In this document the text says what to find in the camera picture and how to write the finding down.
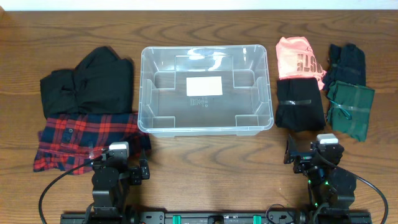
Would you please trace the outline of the black taped garment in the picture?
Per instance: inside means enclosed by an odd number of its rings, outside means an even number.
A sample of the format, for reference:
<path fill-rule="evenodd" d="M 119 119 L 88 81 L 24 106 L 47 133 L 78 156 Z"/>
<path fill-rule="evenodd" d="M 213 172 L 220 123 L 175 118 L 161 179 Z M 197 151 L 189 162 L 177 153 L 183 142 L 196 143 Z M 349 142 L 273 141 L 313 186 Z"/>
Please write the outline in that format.
<path fill-rule="evenodd" d="M 316 78 L 278 80 L 277 97 L 277 127 L 295 132 L 324 129 L 325 116 Z"/>

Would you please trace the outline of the red navy plaid shirt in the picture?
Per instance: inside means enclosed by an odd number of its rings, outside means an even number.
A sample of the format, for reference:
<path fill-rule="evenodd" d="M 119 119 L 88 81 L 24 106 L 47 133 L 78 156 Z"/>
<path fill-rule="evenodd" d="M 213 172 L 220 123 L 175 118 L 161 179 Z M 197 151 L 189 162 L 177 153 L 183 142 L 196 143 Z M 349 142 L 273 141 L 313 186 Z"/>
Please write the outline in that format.
<path fill-rule="evenodd" d="M 126 141 L 129 155 L 150 153 L 150 137 L 137 125 L 137 113 L 54 114 L 39 132 L 34 172 L 50 169 L 67 171 L 101 154 L 114 142 Z"/>

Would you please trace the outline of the dark green taped garment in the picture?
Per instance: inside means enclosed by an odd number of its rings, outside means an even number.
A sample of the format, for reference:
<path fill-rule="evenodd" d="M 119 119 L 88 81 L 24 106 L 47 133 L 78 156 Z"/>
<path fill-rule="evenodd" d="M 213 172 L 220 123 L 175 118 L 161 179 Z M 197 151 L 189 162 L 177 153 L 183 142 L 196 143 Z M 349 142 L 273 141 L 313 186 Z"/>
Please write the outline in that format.
<path fill-rule="evenodd" d="M 374 95 L 375 90 L 366 86 L 334 82 L 327 94 L 330 108 L 326 117 L 332 130 L 365 142 Z"/>

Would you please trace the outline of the large black garment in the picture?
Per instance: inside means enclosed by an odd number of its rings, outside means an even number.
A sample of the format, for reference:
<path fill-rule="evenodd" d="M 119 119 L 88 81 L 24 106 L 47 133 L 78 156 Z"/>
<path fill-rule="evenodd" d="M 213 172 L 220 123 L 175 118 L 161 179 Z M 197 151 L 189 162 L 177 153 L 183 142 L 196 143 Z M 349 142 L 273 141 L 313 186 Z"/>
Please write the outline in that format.
<path fill-rule="evenodd" d="M 131 113 L 133 71 L 133 62 L 111 48 L 94 49 L 74 69 L 54 70 L 40 80 L 44 117 Z"/>

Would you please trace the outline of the pink printed t-shirt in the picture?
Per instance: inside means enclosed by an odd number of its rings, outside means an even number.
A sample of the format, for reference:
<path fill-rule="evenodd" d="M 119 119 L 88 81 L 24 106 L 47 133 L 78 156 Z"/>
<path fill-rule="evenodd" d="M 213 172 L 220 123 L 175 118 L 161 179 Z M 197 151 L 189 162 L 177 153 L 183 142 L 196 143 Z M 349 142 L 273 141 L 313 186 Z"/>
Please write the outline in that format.
<path fill-rule="evenodd" d="M 323 89 L 326 71 L 305 37 L 281 37 L 275 49 L 280 79 L 315 78 L 319 90 Z"/>

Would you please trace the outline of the dark navy garment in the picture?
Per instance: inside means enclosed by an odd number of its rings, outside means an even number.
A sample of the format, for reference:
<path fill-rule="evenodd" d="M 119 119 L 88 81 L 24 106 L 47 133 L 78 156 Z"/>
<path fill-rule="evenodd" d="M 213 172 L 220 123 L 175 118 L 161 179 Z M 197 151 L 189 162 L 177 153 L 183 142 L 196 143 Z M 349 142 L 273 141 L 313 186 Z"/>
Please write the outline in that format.
<path fill-rule="evenodd" d="M 366 58 L 364 52 L 354 44 L 329 48 L 329 68 L 323 77 L 323 90 L 329 90 L 336 81 L 352 85 L 366 85 Z"/>

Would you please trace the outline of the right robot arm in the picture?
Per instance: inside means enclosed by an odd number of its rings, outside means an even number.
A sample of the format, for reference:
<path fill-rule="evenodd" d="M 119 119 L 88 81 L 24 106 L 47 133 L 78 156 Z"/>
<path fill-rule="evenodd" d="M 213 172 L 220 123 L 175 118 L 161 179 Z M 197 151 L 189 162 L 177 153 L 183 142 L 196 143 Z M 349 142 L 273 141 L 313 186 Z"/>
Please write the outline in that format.
<path fill-rule="evenodd" d="M 356 178 L 338 167 L 344 150 L 334 134 L 319 134 L 310 143 L 288 137 L 284 164 L 292 164 L 294 173 L 308 179 L 314 223 L 321 218 L 347 219 L 355 200 Z"/>

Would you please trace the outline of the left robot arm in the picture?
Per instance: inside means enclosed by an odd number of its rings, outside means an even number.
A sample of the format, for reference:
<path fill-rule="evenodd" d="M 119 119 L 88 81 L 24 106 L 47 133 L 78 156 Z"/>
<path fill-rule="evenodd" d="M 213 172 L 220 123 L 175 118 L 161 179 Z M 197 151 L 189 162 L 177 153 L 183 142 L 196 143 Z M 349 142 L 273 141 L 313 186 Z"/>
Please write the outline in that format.
<path fill-rule="evenodd" d="M 103 149 L 93 163 L 93 203 L 85 213 L 85 223 L 122 223 L 131 217 L 126 200 L 132 185 L 150 179 L 146 151 L 139 153 L 139 165 L 128 164 L 127 149 Z"/>

